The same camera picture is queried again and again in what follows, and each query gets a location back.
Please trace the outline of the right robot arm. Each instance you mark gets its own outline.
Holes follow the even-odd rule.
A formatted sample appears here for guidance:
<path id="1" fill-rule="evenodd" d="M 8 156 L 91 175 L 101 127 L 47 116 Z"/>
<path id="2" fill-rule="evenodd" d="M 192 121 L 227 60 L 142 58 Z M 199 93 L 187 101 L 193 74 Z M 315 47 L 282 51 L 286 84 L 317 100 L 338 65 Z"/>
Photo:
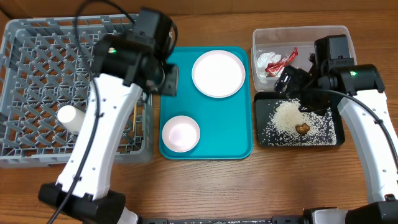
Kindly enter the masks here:
<path id="1" fill-rule="evenodd" d="M 306 209 L 302 223 L 397 223 L 397 134 L 385 86 L 372 64 L 356 65 L 345 35 L 314 43 L 309 72 L 285 67 L 275 91 L 297 98 L 301 112 L 338 110 L 352 135 L 364 171 L 368 204 L 352 210 Z"/>

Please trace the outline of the white cup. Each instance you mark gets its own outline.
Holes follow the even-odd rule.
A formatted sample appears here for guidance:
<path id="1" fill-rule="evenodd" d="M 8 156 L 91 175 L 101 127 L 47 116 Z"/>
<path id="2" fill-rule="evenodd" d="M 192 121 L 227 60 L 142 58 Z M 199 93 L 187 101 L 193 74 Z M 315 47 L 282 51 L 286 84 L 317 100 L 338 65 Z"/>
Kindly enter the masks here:
<path id="1" fill-rule="evenodd" d="M 68 132 L 77 135 L 83 125 L 85 113 L 72 105 L 65 105 L 58 110 L 57 118 Z"/>

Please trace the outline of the crumpled white tissue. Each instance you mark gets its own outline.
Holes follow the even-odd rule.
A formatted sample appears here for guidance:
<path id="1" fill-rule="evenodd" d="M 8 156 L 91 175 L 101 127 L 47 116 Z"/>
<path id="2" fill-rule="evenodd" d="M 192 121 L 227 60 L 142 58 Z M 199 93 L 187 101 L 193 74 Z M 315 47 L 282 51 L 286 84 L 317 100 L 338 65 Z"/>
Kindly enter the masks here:
<path id="1" fill-rule="evenodd" d="M 281 60 L 281 55 L 274 52 L 265 52 L 261 54 L 256 62 L 257 65 L 257 76 L 259 78 L 266 77 L 266 68 L 270 63 L 278 63 Z"/>

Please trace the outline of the red snack wrapper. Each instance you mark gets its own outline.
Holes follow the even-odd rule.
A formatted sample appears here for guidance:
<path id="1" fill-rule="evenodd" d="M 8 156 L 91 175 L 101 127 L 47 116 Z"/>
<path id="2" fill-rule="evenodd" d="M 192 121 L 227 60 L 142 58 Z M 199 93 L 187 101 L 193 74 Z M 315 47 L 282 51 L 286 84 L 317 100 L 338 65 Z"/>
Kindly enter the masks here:
<path id="1" fill-rule="evenodd" d="M 276 63 L 270 63 L 265 69 L 267 77 L 280 77 L 284 68 L 293 62 L 298 54 L 298 49 L 295 47 L 288 57 L 282 58 Z"/>

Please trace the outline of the grey plastic dish rack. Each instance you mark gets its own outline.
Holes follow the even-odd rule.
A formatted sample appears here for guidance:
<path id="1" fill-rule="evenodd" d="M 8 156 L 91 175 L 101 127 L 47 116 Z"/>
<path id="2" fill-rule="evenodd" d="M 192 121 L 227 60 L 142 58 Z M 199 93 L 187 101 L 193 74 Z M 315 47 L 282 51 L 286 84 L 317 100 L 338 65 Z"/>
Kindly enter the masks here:
<path id="1" fill-rule="evenodd" d="M 46 167 L 69 160 L 76 136 L 57 119 L 72 105 L 85 110 L 86 58 L 106 34 L 132 29 L 123 15 L 15 19 L 1 46 L 1 167 Z"/>

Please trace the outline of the wooden chopstick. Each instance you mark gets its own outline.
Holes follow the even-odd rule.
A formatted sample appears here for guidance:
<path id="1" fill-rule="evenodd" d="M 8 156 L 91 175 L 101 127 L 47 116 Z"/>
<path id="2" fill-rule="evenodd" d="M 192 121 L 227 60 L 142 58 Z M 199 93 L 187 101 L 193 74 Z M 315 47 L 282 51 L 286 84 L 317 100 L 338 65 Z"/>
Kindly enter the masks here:
<path id="1" fill-rule="evenodd" d="M 137 116 L 137 103 L 135 103 L 133 107 L 133 121 L 132 121 L 132 130 L 136 131 L 136 116 Z"/>

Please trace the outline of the brown food chunk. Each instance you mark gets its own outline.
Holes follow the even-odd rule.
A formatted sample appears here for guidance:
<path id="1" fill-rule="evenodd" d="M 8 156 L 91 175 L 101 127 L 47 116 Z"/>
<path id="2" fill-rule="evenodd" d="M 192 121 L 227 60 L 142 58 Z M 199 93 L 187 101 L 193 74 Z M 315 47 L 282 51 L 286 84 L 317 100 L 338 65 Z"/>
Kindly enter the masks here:
<path id="1" fill-rule="evenodd" d="M 307 123 L 296 125 L 295 130 L 298 134 L 304 136 L 310 131 L 310 126 Z"/>

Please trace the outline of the black waste tray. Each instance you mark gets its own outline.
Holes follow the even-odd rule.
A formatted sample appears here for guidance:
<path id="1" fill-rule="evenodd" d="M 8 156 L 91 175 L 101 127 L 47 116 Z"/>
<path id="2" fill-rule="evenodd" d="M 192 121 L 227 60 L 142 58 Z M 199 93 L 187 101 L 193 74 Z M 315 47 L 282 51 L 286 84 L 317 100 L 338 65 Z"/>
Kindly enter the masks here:
<path id="1" fill-rule="evenodd" d="M 267 106 L 267 103 L 270 103 L 272 100 L 286 100 L 288 98 L 280 96 L 276 92 L 259 92 L 255 95 L 254 97 L 254 108 L 255 108 L 255 114 L 256 114 L 256 128 L 261 128 L 265 125 L 265 120 L 268 114 L 271 112 L 271 109 L 269 106 Z M 343 129 L 343 123 L 341 120 L 341 116 L 337 111 L 333 111 L 330 109 L 332 112 L 332 117 L 333 117 L 333 122 L 335 125 L 335 131 L 337 134 L 337 144 L 334 146 L 339 146 L 342 145 L 345 142 L 345 133 Z M 263 146 L 259 144 L 262 147 L 281 147 L 281 146 Z"/>

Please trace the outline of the white rice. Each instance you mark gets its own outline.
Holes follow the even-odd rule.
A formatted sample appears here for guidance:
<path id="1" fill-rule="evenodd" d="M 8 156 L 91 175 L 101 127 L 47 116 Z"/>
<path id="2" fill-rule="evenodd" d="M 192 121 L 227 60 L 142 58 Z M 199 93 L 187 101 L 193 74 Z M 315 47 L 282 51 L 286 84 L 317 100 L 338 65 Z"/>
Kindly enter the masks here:
<path id="1" fill-rule="evenodd" d="M 324 115 L 314 112 L 300 112 L 296 99 L 272 100 L 266 104 L 271 112 L 265 125 L 257 130 L 259 144 L 263 146 L 333 146 L 337 144 L 337 134 L 332 112 L 327 109 Z M 295 130 L 296 125 L 307 123 L 310 131 L 302 136 Z"/>

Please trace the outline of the teal plastic tray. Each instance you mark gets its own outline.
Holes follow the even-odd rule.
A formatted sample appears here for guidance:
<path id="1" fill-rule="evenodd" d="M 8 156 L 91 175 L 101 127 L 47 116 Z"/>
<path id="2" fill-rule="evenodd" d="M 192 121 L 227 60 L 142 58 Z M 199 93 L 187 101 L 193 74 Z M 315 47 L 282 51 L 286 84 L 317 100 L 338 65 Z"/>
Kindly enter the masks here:
<path id="1" fill-rule="evenodd" d="M 215 47 L 177 47 L 168 62 L 179 67 L 176 96 L 160 99 L 160 123 L 179 115 L 194 119 L 200 128 L 198 144 L 188 152 L 173 152 L 163 141 L 159 151 L 168 159 L 244 159 L 252 152 L 251 87 L 249 74 L 243 86 L 227 98 L 211 98 L 201 93 L 192 80 L 192 67 L 205 52 Z"/>

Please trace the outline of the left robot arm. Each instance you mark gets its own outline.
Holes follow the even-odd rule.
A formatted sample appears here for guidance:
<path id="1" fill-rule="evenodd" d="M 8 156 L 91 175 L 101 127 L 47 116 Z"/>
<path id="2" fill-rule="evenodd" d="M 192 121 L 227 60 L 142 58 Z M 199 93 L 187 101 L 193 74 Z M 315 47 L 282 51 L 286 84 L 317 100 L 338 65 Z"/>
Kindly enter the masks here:
<path id="1" fill-rule="evenodd" d="M 89 103 L 69 161 L 38 198 L 83 223 L 138 223 L 123 194 L 110 189 L 111 169 L 122 133 L 142 94 L 175 96 L 178 67 L 167 63 L 178 38 L 166 14 L 147 7 L 120 35 L 105 35 L 85 67 L 91 75 Z"/>

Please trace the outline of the black bar at table edge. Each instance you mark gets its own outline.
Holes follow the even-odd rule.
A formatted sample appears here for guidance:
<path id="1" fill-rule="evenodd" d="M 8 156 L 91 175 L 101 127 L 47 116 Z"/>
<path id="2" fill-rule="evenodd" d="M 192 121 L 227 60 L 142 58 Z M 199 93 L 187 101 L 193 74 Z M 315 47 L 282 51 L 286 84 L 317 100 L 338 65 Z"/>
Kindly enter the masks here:
<path id="1" fill-rule="evenodd" d="M 303 224 L 303 216 L 274 216 L 272 218 L 240 218 L 240 219 L 191 219 L 168 220 L 166 218 L 139 218 L 138 224 Z"/>

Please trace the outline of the small pink plate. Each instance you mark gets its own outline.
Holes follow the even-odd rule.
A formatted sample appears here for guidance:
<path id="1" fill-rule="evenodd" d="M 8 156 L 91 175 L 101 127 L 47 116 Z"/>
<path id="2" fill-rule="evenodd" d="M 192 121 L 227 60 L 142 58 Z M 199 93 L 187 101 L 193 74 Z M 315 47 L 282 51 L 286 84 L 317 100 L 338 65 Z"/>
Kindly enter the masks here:
<path id="1" fill-rule="evenodd" d="M 162 140 L 173 152 L 191 151 L 200 140 L 200 127 L 188 116 L 175 116 L 169 119 L 162 128 Z"/>

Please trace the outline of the clear plastic bin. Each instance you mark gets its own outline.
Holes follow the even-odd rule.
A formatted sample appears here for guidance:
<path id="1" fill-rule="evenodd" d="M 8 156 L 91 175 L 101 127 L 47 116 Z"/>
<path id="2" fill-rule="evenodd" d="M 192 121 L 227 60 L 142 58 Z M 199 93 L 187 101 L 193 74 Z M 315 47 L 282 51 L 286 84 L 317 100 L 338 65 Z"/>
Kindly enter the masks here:
<path id="1" fill-rule="evenodd" d="M 356 58 L 353 41 L 349 30 L 345 26 L 301 26 L 301 27 L 277 27 L 268 29 L 256 29 L 252 35 L 252 76 L 256 91 L 273 91 L 276 77 L 267 77 L 264 69 L 257 66 L 258 58 L 268 52 L 289 56 L 294 48 L 298 55 L 291 66 L 309 71 L 312 63 L 310 54 L 314 53 L 314 42 L 328 35 L 344 34 L 348 39 L 350 56 Z"/>

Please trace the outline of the large white plate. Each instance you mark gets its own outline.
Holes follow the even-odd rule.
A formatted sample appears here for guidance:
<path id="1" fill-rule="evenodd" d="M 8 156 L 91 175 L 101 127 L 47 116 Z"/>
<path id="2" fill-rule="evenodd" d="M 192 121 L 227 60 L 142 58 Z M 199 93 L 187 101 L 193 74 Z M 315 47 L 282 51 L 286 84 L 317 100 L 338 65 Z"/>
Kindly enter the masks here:
<path id="1" fill-rule="evenodd" d="M 227 98 L 237 93 L 246 79 L 246 69 L 235 54 L 211 50 L 198 57 L 192 68 L 195 87 L 212 98 Z"/>

